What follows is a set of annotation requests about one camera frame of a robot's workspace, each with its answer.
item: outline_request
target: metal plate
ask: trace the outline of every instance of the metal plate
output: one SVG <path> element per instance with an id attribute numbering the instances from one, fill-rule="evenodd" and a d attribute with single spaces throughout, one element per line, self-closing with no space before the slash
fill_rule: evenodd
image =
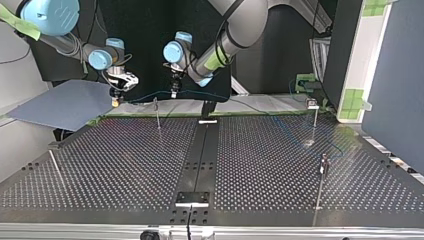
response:
<path id="1" fill-rule="evenodd" d="M 424 228 L 424 186 L 334 117 L 218 122 L 105 120 L 56 152 L 61 172 L 44 156 L 1 183 L 0 222 Z M 190 191 L 210 206 L 176 208 Z"/>
<path id="2" fill-rule="evenodd" d="M 195 132 L 196 119 L 104 120 L 55 153 L 60 172 L 48 159 L 3 184 L 1 221 L 168 224 Z"/>
<path id="3" fill-rule="evenodd" d="M 219 124 L 208 224 L 424 227 L 424 186 L 332 116 L 316 129 L 310 115 Z M 315 211 L 322 154 L 331 165 Z"/>

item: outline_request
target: black cable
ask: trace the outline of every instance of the black cable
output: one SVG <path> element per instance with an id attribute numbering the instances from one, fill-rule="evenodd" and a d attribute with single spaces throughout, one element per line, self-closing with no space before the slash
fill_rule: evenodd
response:
<path id="1" fill-rule="evenodd" d="M 191 231 L 190 231 L 190 221 L 191 221 L 191 210 L 193 207 L 190 208 L 190 213 L 188 214 L 188 221 L 187 221 L 187 239 L 191 240 Z"/>
<path id="2" fill-rule="evenodd" d="M 7 126 L 7 125 L 9 125 L 9 124 L 12 124 L 12 123 L 14 123 L 14 122 L 16 122 L 16 121 L 18 121 L 18 120 L 14 119 L 14 120 L 12 120 L 12 121 L 10 121 L 10 122 L 7 122 L 7 123 L 5 123 L 5 124 L 3 124 L 3 125 L 0 125 L 0 128 L 5 127 L 5 126 Z"/>
<path id="3" fill-rule="evenodd" d="M 230 66 L 232 63 L 232 59 L 230 60 L 228 58 L 227 53 L 225 52 L 225 49 L 224 49 L 224 45 L 222 44 L 222 34 L 225 32 L 224 30 L 228 31 L 228 28 L 225 27 L 225 25 L 227 24 L 227 21 L 228 19 L 224 19 L 215 37 L 215 54 L 218 58 L 219 63 L 225 67 Z M 221 53 L 224 55 L 225 61 L 221 59 Z"/>
<path id="4" fill-rule="evenodd" d="M 312 21 L 312 37 L 311 37 L 312 41 L 313 41 L 313 40 L 314 40 L 314 38 L 315 38 L 315 23 L 316 23 L 316 20 L 317 20 L 318 10 L 319 10 L 319 7 L 320 7 L 320 6 L 321 6 L 321 5 L 320 5 L 320 2 L 319 2 L 319 0 L 318 0 L 318 1 L 317 1 L 317 6 L 316 6 L 316 8 L 315 8 L 314 20 Z M 314 47 L 314 45 L 312 44 L 312 57 L 314 58 L 314 59 L 313 59 L 313 62 L 314 62 L 314 65 L 315 65 L 315 69 L 316 69 L 316 71 L 317 71 L 317 79 L 318 79 L 318 82 L 320 83 L 321 88 L 322 88 L 322 91 L 324 92 L 325 97 L 328 99 L 328 102 L 329 102 L 331 105 L 333 105 L 333 106 L 334 106 L 334 104 L 331 102 L 330 98 L 328 97 L 328 94 L 327 94 L 327 92 L 326 92 L 326 91 L 325 91 L 325 89 L 324 89 L 324 84 L 322 83 L 322 79 L 320 79 L 320 76 L 319 76 L 319 74 L 318 74 L 318 65 L 317 65 L 317 61 L 316 61 L 316 59 L 315 59 L 315 56 L 316 56 L 315 47 Z"/>
<path id="5" fill-rule="evenodd" d="M 90 32 L 88 32 L 87 41 L 85 41 L 87 43 L 90 42 L 91 35 L 93 34 L 93 29 L 94 29 L 94 25 L 96 24 L 96 17 L 97 17 L 97 11 L 98 10 L 99 10 L 99 1 L 98 0 L 94 0 L 93 21 L 91 23 Z"/>
<path id="6" fill-rule="evenodd" d="M 26 58 L 29 55 L 30 52 L 31 52 L 31 47 L 28 46 L 28 51 L 25 53 L 24 56 L 17 58 L 17 59 L 14 59 L 14 60 L 0 62 L 0 64 L 8 64 L 8 63 L 14 63 L 14 62 L 20 61 L 20 60 Z"/>

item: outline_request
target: metal rod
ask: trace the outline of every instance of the metal rod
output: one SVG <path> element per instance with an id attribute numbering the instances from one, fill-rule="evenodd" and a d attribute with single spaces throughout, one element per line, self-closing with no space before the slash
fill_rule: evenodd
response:
<path id="1" fill-rule="evenodd" d="M 314 128 L 316 128 L 316 127 L 317 127 L 318 111 L 319 111 L 319 108 L 317 108 L 317 109 L 315 110 Z"/>
<path id="2" fill-rule="evenodd" d="M 159 103 L 158 103 L 158 98 L 157 97 L 155 97 L 154 103 L 155 103 L 155 111 L 156 111 L 156 120 L 158 122 L 158 129 L 161 129 L 161 127 L 160 127 L 160 118 L 159 118 Z"/>
<path id="3" fill-rule="evenodd" d="M 53 151 L 52 150 L 49 150 L 49 153 L 50 153 L 50 157 L 53 160 L 54 167 L 56 168 L 56 170 L 58 172 L 60 172 L 60 168 L 59 168 L 59 165 L 57 165 L 56 158 L 54 157 Z"/>
<path id="4" fill-rule="evenodd" d="M 314 221 L 312 223 L 312 226 L 315 227 L 316 223 L 317 223 L 317 216 L 318 216 L 318 211 L 320 210 L 320 203 L 321 203 L 321 193 L 322 193 L 322 185 L 324 183 L 324 174 L 321 174 L 321 180 L 319 183 L 319 189 L 318 189 L 318 197 L 317 197 L 317 204 L 315 206 L 315 214 L 314 214 Z"/>

